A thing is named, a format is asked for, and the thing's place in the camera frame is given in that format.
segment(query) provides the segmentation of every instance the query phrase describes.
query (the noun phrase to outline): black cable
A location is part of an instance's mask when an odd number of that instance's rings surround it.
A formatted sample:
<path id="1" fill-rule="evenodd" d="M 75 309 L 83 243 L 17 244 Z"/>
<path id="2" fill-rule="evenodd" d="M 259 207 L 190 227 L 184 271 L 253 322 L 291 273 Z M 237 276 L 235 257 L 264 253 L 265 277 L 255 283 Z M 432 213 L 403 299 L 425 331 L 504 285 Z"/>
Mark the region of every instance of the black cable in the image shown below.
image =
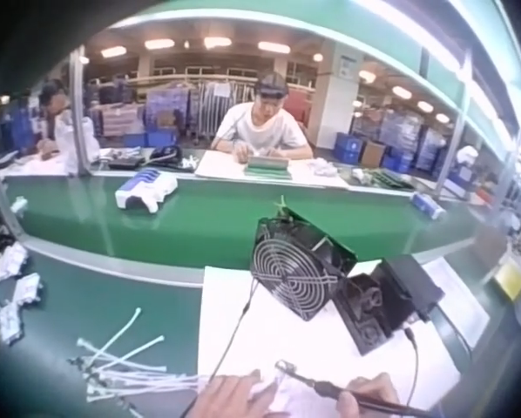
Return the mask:
<path id="1" fill-rule="evenodd" d="M 454 331 L 454 335 L 458 338 L 458 341 L 460 341 L 460 344 L 462 344 L 463 350 L 466 352 L 466 355 L 468 356 L 468 360 L 470 363 L 473 362 L 473 353 L 470 347 L 470 344 L 465 339 L 465 337 L 460 333 L 456 325 L 454 325 L 454 322 L 449 318 L 449 316 L 444 312 L 444 310 L 440 307 L 440 305 L 436 305 L 436 308 L 441 313 L 443 318 L 448 322 L 450 328 L 452 328 L 452 331 Z"/>
<path id="2" fill-rule="evenodd" d="M 255 279 L 252 279 L 251 281 L 251 289 L 249 291 L 249 299 L 247 300 L 247 303 L 243 307 L 243 310 L 241 311 L 240 318 L 237 320 L 237 324 L 235 324 L 235 328 L 233 329 L 232 336 L 229 337 L 229 341 L 227 342 L 226 349 L 224 350 L 224 353 L 222 353 L 222 356 L 218 360 L 218 364 L 216 364 L 216 367 L 212 371 L 212 374 L 208 378 L 208 383 L 210 383 L 214 377 L 216 377 L 216 374 L 218 373 L 218 370 L 220 370 L 220 367 L 222 366 L 224 360 L 226 359 L 227 353 L 229 353 L 230 348 L 233 345 L 233 340 L 235 340 L 235 335 L 237 335 L 237 331 L 240 329 L 241 322 L 243 321 L 243 318 L 245 318 L 245 315 L 249 311 L 249 308 L 251 307 L 251 300 L 253 299 L 254 293 L 257 290 L 257 287 L 259 285 L 259 282 Z M 196 395 L 191 403 L 185 408 L 183 413 L 181 414 L 180 418 L 186 418 L 189 412 L 191 412 L 191 409 L 193 409 L 194 404 L 197 402 L 197 399 L 199 398 L 198 395 Z"/>
<path id="3" fill-rule="evenodd" d="M 419 376 L 419 350 L 417 349 L 416 336 L 411 328 L 404 328 L 403 333 L 406 334 L 406 338 L 411 342 L 411 345 L 414 348 L 414 352 L 416 354 L 416 370 L 414 372 L 414 380 L 411 384 L 411 390 L 409 391 L 408 400 L 406 401 L 406 406 L 408 407 L 411 403 L 411 399 L 414 397 L 414 393 L 416 392 L 417 386 L 417 378 Z"/>

